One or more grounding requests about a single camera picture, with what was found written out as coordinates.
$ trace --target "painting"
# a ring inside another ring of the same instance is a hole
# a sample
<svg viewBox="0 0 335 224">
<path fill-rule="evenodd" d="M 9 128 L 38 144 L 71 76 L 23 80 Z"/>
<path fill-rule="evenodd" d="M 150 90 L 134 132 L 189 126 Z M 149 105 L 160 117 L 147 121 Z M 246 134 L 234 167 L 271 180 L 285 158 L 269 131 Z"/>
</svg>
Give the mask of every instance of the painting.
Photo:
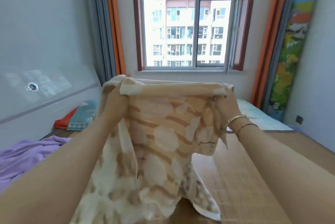
<svg viewBox="0 0 335 224">
<path fill-rule="evenodd" d="M 266 114 L 281 121 L 316 0 L 294 0 Z"/>
</svg>

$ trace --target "bracelet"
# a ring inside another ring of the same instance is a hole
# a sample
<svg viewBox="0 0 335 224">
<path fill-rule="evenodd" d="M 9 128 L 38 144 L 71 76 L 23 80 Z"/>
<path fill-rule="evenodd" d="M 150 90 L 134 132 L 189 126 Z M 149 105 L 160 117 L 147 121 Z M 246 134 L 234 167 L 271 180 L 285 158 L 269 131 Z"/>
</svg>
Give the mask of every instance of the bracelet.
<svg viewBox="0 0 335 224">
<path fill-rule="evenodd" d="M 229 120 L 228 120 L 228 124 L 230 124 L 233 120 L 235 120 L 235 119 L 237 119 L 237 118 L 240 118 L 240 117 L 247 118 L 246 115 L 237 115 L 237 116 L 234 116 L 233 118 L 229 119 Z"/>
<path fill-rule="evenodd" d="M 239 136 L 240 130 L 241 130 L 243 127 L 247 126 L 247 125 L 255 125 L 256 127 L 258 127 L 256 124 L 253 124 L 253 123 L 243 125 L 243 126 L 237 131 L 237 133 L 236 133 L 237 139 L 238 139 L 239 141 L 240 141 L 240 136 Z"/>
</svg>

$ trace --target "gray curtain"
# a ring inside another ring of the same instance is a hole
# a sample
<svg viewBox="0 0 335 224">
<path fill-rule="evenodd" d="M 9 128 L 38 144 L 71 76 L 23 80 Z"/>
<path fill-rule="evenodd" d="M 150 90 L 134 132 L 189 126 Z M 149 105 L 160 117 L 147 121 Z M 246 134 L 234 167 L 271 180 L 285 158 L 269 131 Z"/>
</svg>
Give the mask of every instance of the gray curtain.
<svg viewBox="0 0 335 224">
<path fill-rule="evenodd" d="M 291 10 L 292 3 L 293 3 L 293 0 L 285 0 L 283 10 L 280 15 L 280 22 L 278 26 L 278 31 L 277 31 L 276 40 L 274 43 L 271 60 L 270 60 L 269 73 L 266 79 L 265 90 L 264 90 L 264 94 L 262 97 L 261 110 L 263 112 L 266 112 L 268 108 L 272 85 L 273 85 L 274 77 L 276 74 L 279 55 L 280 55 L 281 47 L 283 45 L 285 29 L 286 29 L 286 25 L 287 25 L 287 22 L 290 16 L 290 10 Z"/>
<path fill-rule="evenodd" d="M 101 84 L 116 76 L 108 0 L 88 0 L 96 49 L 96 70 Z"/>
</svg>

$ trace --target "forearm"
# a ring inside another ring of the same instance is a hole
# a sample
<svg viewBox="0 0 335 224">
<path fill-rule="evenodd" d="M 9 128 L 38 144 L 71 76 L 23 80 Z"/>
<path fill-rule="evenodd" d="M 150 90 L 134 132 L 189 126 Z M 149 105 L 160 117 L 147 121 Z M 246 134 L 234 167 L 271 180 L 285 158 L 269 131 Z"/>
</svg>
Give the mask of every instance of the forearm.
<svg viewBox="0 0 335 224">
<path fill-rule="evenodd" d="M 333 175 L 254 125 L 241 129 L 239 140 L 294 223 L 334 222 Z"/>
<path fill-rule="evenodd" d="M 2 222 L 69 223 L 108 134 L 117 122 L 97 118 L 67 144 L 13 182 L 0 197 Z"/>
</svg>

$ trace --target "patterned towel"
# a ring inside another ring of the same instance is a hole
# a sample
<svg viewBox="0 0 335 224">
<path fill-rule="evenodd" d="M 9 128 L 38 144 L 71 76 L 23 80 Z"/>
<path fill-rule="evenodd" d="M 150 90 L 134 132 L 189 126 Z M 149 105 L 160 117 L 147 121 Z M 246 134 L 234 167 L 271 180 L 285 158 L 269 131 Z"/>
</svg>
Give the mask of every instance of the patterned towel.
<svg viewBox="0 0 335 224">
<path fill-rule="evenodd" d="M 214 95 L 231 85 L 112 78 L 103 85 L 97 116 L 122 81 L 130 108 L 109 136 L 71 223 L 135 223 L 169 217 L 181 197 L 220 221 L 219 208 L 192 166 L 192 154 L 212 155 L 225 122 Z"/>
</svg>

